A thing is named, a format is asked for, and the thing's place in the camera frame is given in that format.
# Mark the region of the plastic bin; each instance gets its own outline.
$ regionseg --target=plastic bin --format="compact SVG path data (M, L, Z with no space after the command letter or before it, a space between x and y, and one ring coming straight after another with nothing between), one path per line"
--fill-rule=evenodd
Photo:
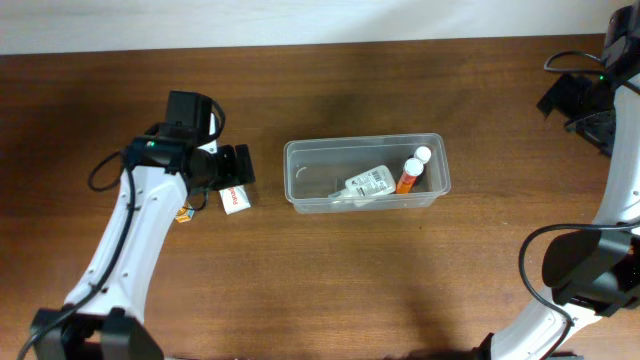
M395 181L419 146L431 150L422 181L406 195L328 198L352 176L386 165ZM291 141L284 147L285 196L301 214L428 207L451 190L444 142L438 134Z

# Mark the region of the bottle cap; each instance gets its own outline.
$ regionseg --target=bottle cap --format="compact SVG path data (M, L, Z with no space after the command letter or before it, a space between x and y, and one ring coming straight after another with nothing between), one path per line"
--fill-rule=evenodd
M424 171L422 161L411 158L404 163L404 172L411 176L419 176Z
M413 154L413 157L426 164L431 159L431 150L426 146L420 146Z

